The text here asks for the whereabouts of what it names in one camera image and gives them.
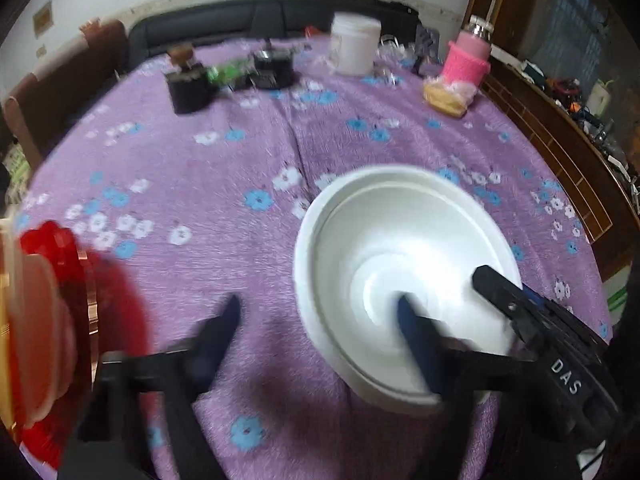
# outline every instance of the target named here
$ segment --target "white bowl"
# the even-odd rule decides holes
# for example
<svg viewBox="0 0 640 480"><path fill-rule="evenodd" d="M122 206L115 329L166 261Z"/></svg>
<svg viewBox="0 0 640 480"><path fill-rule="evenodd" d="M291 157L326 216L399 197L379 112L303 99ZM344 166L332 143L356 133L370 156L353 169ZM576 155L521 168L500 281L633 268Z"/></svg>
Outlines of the white bowl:
<svg viewBox="0 0 640 480"><path fill-rule="evenodd" d="M490 265L522 287L493 219L465 191L412 166L348 173L314 200L298 233L294 280L306 333L336 373L382 408L419 413L439 403L396 321L401 292L447 335L507 354L507 319L471 286Z"/></svg>

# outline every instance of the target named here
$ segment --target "purple object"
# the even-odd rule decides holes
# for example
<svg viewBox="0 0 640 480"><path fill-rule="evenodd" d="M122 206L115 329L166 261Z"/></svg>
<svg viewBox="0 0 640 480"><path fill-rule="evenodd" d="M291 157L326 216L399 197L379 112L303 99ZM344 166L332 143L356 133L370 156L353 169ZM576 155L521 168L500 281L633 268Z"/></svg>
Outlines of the purple object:
<svg viewBox="0 0 640 480"><path fill-rule="evenodd" d="M172 112L168 58L145 63L41 167L31 193L49 197L35 201L22 228L55 219L120 257L144 299L154 350L192 333L228 293L242 297L242 326L219 379L195 405L230 478L398 480L416 465L430 420L383 412L352 394L312 347L296 309L301 218L336 175L397 163L439 172L495 219L517 250L524 283L571 306L598 333L609 313L567 196L489 99L479 94L456 120L429 108L422 80L408 70L394 67L402 76L395 86L331 75L328 45L311 43L296 60L300 85L278 99L221 94L188 116ZM234 41L197 56L218 63L258 46ZM139 132L129 135L134 124ZM101 199L111 188L119 199ZM86 204L98 210L83 212ZM125 250L127 241L135 245ZM162 427L160 413L150 424ZM478 409L462 478L479 477L496 414L493 397ZM255 426L246 424L247 437L238 435L239 420ZM154 458L162 478L175 477L166 446Z"/></svg>

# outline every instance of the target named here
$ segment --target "chair backrest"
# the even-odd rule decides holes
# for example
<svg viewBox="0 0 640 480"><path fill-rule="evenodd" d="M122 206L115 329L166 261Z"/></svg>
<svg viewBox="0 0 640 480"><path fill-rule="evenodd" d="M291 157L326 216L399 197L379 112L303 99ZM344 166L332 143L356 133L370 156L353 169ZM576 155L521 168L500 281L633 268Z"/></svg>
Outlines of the chair backrest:
<svg viewBox="0 0 640 480"><path fill-rule="evenodd" d="M382 34L401 43L415 41L420 23L417 10L381 0L228 0L141 20L129 32L127 69L178 43L203 46L231 38L296 38L309 25L327 32L337 11L377 18Z"/></svg>
<svg viewBox="0 0 640 480"><path fill-rule="evenodd" d="M4 116L32 171L63 139L69 117L120 67L127 35L121 22L91 27L27 74L10 92Z"/></svg>

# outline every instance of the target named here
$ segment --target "white jar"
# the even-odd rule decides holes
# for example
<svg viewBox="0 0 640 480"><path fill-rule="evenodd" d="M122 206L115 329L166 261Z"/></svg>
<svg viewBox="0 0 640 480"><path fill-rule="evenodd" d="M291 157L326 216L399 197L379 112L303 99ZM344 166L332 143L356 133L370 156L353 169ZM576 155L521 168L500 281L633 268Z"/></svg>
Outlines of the white jar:
<svg viewBox="0 0 640 480"><path fill-rule="evenodd" d="M382 24L379 20L336 12L331 26L329 59L344 75L369 75L373 69Z"/></svg>

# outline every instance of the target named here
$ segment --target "wooden cabinet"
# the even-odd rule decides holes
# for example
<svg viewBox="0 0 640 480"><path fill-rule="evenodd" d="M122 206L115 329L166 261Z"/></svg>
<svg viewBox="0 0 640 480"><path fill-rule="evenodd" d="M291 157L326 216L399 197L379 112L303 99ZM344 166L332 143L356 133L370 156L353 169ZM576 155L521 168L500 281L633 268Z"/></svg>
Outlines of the wooden cabinet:
<svg viewBox="0 0 640 480"><path fill-rule="evenodd" d="M613 170L572 119L511 67L492 62L482 90L545 159L584 225L603 281L613 276L631 261L640 234Z"/></svg>

